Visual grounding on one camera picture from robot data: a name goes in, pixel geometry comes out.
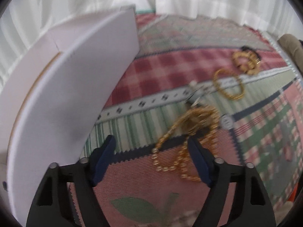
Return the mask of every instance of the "open white box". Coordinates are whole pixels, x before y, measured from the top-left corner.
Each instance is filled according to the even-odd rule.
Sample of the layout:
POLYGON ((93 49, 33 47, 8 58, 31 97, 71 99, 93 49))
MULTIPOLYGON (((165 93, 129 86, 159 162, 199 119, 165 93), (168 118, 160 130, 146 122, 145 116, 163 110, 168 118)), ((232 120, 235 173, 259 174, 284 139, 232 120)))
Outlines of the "open white box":
POLYGON ((79 159, 138 51, 134 9, 125 7, 52 28, 12 73, 0 95, 0 180, 8 199, 0 193, 22 226, 48 165, 79 159))

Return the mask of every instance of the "green stem print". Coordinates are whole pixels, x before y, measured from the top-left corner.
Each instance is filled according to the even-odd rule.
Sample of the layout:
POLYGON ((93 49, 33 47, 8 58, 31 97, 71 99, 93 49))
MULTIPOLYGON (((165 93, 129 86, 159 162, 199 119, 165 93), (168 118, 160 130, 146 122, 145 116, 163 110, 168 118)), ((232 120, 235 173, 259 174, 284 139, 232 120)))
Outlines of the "green stem print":
POLYGON ((169 214, 178 198, 178 193, 170 193, 162 210, 157 209, 146 200, 134 197, 125 197, 111 201, 111 204, 126 218, 142 224, 160 223, 166 227, 169 222, 169 214))

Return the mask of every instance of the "beige cushion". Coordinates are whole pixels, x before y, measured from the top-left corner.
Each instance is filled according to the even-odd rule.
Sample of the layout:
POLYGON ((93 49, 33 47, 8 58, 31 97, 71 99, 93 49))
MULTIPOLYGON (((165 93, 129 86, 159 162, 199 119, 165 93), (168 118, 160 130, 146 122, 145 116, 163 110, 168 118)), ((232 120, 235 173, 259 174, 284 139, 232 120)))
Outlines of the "beige cushion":
POLYGON ((303 47, 300 41, 294 35, 284 34, 278 42, 303 73, 303 47))

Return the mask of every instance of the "sheer curtain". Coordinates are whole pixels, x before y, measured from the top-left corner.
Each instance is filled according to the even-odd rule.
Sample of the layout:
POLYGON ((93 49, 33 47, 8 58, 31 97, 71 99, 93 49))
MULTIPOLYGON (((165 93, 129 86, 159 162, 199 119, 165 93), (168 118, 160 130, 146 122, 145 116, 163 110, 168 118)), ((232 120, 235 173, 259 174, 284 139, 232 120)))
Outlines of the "sheer curtain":
POLYGON ((0 90, 19 60, 52 26, 111 7, 136 4, 137 12, 232 19, 279 37, 303 39, 303 25, 287 0, 12 0, 0 18, 0 90))

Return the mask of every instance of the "fabric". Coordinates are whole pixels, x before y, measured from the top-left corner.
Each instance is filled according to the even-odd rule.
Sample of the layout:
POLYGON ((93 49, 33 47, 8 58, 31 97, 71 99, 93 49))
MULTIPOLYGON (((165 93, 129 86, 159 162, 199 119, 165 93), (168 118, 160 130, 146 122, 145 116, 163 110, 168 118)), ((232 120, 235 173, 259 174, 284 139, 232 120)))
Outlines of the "fabric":
MULTIPOLYGON (((108 134, 116 137, 113 162, 94 188, 110 225, 193 224, 208 187, 182 180, 178 172, 157 172, 151 150, 188 109, 184 100, 192 80, 203 87, 211 84, 213 73, 221 67, 237 71, 231 55, 239 45, 255 46, 262 56, 261 72, 255 78, 237 72, 245 86, 244 98, 239 101, 225 99, 211 85, 204 89, 204 102, 218 108, 221 120, 229 120, 229 125, 220 126, 217 132, 215 150, 231 164, 253 162, 274 210, 281 209, 303 169, 303 88, 290 60, 264 34, 226 19, 201 16, 189 21, 155 16, 140 25, 145 18, 152 15, 137 16, 140 52, 113 90, 82 153, 89 156, 108 134)), ((237 83, 226 90, 238 92, 237 83)), ((184 141, 182 134, 177 130, 163 144, 159 154, 162 164, 174 161, 184 141)), ((197 173, 192 162, 190 171, 197 173)), ((219 226, 228 219, 234 189, 231 184, 219 226)), ((75 217, 83 225, 73 184, 70 191, 75 217)))
POLYGON ((287 0, 12 0, 0 18, 0 89, 49 28, 79 15, 129 4, 135 4, 139 13, 222 17, 277 37, 291 33, 303 39, 302 23, 287 0))
POLYGON ((303 46, 300 41, 291 34, 284 34, 278 40, 284 51, 290 55, 300 72, 303 72, 303 46))

